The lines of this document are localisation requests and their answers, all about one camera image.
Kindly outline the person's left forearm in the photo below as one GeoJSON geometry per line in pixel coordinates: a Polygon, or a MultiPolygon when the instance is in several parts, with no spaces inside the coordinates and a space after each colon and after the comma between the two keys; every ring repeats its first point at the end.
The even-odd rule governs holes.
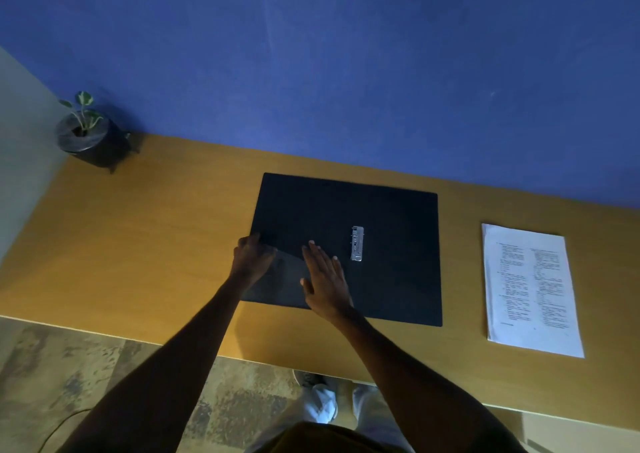
{"type": "Polygon", "coordinates": [[[57,453],[175,453],[244,292],[234,274],[161,348],[111,389],[57,453]]]}

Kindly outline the person's white trousers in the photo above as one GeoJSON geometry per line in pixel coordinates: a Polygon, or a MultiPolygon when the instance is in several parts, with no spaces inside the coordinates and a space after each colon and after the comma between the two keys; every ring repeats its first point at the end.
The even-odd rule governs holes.
{"type": "MultiPolygon", "coordinates": [[[[353,391],[352,403],[357,425],[356,428],[350,430],[363,434],[372,440],[400,447],[409,453],[415,453],[401,432],[379,389],[374,386],[357,385],[353,391]]],[[[318,385],[312,389],[303,388],[299,398],[286,407],[256,440],[270,439],[276,433],[281,433],[285,428],[299,422],[332,425],[332,420],[337,412],[337,394],[329,386],[318,385]]]]}

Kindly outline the person's brown shirt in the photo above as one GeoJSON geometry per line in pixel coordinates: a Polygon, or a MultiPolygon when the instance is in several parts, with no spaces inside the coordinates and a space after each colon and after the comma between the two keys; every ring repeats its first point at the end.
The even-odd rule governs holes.
{"type": "Polygon", "coordinates": [[[274,437],[256,440],[245,453],[409,453],[350,429],[299,422],[274,437]]]}

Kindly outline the person's left hand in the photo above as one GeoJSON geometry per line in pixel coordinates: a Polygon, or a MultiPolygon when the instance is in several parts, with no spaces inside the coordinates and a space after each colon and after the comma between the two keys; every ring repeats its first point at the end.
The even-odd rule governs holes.
{"type": "Polygon", "coordinates": [[[260,233],[238,240],[228,281],[241,292],[251,288],[263,277],[277,254],[275,247],[261,243],[260,233]]]}

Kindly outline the person's right hand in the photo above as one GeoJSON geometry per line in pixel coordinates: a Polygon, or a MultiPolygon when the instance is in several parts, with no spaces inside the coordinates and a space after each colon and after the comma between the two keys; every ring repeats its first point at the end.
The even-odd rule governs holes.
{"type": "Polygon", "coordinates": [[[348,284],[338,284],[331,279],[331,258],[330,271],[328,273],[317,272],[314,262],[308,253],[308,244],[302,247],[303,259],[308,268],[309,280],[314,287],[314,295],[305,298],[306,303],[318,316],[327,320],[333,325],[339,324],[347,319],[353,311],[353,300],[351,298],[348,284]]]}

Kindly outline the black file folder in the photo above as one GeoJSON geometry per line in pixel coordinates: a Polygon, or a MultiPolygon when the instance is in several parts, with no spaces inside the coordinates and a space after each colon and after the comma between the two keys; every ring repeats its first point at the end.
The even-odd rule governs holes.
{"type": "Polygon", "coordinates": [[[278,252],[244,301],[308,309],[301,248],[313,240],[338,257],[367,318],[443,325],[435,193],[265,173],[250,233],[278,252]],[[361,262],[350,260],[353,226],[364,228],[361,262]]]}

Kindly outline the person's right forearm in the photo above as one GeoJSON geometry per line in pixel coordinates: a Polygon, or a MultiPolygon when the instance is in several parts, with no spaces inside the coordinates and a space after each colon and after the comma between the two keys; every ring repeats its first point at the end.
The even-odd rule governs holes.
{"type": "Polygon", "coordinates": [[[354,308],[339,309],[330,321],[362,360],[415,453],[527,453],[484,405],[354,308]]]}

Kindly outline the small green plant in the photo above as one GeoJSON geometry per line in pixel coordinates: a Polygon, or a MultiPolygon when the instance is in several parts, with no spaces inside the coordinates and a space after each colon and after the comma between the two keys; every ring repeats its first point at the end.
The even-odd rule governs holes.
{"type": "Polygon", "coordinates": [[[74,101],[59,99],[58,102],[75,117],[77,125],[72,132],[76,136],[86,136],[102,120],[105,120],[105,117],[99,111],[92,108],[94,98],[87,91],[78,91],[74,96],[74,101]]]}

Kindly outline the dark round plant pot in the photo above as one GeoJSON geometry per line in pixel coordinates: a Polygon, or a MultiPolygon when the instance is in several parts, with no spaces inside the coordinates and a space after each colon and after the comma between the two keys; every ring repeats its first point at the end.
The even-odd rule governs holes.
{"type": "Polygon", "coordinates": [[[77,118],[71,114],[62,118],[54,131],[60,150],[91,166],[107,169],[110,174],[131,153],[137,152],[131,133],[120,129],[109,118],[101,117],[84,134],[77,118]]]}

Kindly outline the person's dark shoe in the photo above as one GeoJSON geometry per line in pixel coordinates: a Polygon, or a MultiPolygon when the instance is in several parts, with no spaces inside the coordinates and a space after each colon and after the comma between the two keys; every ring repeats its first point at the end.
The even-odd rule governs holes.
{"type": "Polygon", "coordinates": [[[326,377],[320,374],[310,373],[302,370],[293,370],[295,382],[302,388],[312,389],[315,386],[327,386],[326,377]]]}

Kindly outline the white printed paper sheets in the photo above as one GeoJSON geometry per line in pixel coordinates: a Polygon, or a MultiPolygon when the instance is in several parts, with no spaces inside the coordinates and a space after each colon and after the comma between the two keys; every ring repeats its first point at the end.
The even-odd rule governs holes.
{"type": "Polygon", "coordinates": [[[488,341],[584,359],[564,237],[481,230],[488,341]]]}

